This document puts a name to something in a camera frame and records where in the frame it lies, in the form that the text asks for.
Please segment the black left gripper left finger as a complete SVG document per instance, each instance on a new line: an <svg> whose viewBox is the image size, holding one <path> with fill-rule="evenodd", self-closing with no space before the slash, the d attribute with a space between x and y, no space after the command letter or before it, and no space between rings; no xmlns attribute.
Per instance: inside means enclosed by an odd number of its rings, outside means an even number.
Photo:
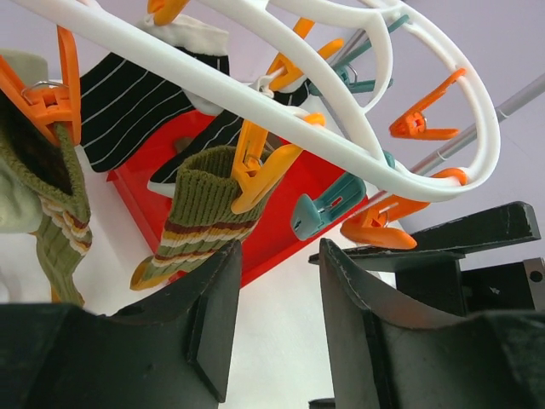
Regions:
<svg viewBox="0 0 545 409"><path fill-rule="evenodd" d="M216 408L225 401L242 249L112 316L68 303L1 307L4 408Z"/></svg>

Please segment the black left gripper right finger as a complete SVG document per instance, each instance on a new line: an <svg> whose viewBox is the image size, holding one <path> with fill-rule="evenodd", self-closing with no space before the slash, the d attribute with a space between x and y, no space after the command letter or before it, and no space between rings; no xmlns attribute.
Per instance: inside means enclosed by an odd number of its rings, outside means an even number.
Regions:
<svg viewBox="0 0 545 409"><path fill-rule="evenodd" d="M542 313L446 313L363 270L329 239L318 265L337 407L543 407Z"/></svg>

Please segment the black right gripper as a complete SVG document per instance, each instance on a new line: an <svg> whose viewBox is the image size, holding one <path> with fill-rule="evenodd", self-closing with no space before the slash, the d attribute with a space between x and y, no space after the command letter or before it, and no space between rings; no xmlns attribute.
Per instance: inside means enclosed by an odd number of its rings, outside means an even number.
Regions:
<svg viewBox="0 0 545 409"><path fill-rule="evenodd" d="M412 250L353 247L344 252L367 271L395 275L405 295L454 315L485 310L544 312L544 259L463 271L467 255L541 238L533 207L514 201L414 233Z"/></svg>

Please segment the orange clothes peg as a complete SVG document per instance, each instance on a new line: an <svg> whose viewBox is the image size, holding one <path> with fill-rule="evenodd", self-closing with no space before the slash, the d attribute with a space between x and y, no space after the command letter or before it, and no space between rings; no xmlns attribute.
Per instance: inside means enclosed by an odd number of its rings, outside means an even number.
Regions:
<svg viewBox="0 0 545 409"><path fill-rule="evenodd" d="M247 119L243 121L231 172L231 178L241 189L231 205L234 214L256 207L303 152L301 147L288 143L263 158L268 134L261 126Z"/></svg>

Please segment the olive green striped sock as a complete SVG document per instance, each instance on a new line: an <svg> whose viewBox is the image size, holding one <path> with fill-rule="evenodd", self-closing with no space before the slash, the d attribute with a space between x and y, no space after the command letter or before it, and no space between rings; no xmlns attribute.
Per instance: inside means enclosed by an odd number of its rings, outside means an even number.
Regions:
<svg viewBox="0 0 545 409"><path fill-rule="evenodd" d="M92 245L89 200L67 127L54 133L58 146L1 97L1 231L34 236L52 300L82 307L73 275Z"/></svg>

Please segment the black white striped sock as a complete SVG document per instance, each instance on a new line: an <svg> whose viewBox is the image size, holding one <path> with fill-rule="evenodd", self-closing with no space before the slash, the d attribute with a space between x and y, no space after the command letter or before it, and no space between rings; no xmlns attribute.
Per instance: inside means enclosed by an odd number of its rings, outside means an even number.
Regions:
<svg viewBox="0 0 545 409"><path fill-rule="evenodd" d="M135 26L219 72L230 72L229 34L219 27L183 14L166 26L155 25L148 14ZM85 73L80 83L81 145L96 172L125 164L163 125L193 111L213 119L151 176L148 186L153 192L172 197L177 170L186 159L238 143L243 118L114 53Z"/></svg>

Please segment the white round clip hanger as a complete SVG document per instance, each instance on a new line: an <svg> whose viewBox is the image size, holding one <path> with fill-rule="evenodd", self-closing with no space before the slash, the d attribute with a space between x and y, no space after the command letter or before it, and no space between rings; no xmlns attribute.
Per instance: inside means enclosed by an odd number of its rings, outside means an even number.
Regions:
<svg viewBox="0 0 545 409"><path fill-rule="evenodd" d="M489 93L468 58L432 21L402 1L364 1L351 7L331 1L281 1L278 6L328 26L366 31L376 55L373 101L387 91L393 73L393 46L387 23L407 15L407 30L425 43L450 70L462 68L460 86L472 108L477 151L465 169L466 185L419 176L402 164L390 167L366 115L329 64L281 20L264 1L212 1L209 6L265 40L300 68L320 89L340 129L306 124L289 110L235 79L204 65L98 6L80 1L25 1L23 7L146 68L385 191L424 202L453 199L482 185L499 159L501 137Z"/></svg>

